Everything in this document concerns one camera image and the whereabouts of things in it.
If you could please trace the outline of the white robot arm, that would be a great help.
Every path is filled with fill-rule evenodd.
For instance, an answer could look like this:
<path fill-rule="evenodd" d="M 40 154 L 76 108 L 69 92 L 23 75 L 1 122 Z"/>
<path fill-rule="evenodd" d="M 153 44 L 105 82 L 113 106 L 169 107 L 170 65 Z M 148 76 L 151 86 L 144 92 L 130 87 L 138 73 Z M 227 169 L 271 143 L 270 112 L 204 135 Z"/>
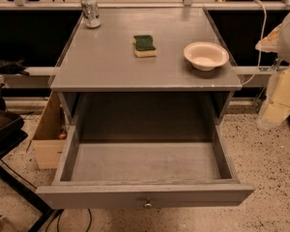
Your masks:
<path fill-rule="evenodd" d="M 270 77 L 266 99 L 259 110 L 258 125 L 269 130 L 282 124 L 290 115 L 290 13 L 255 48 L 274 52 L 279 60 L 288 64 Z"/>

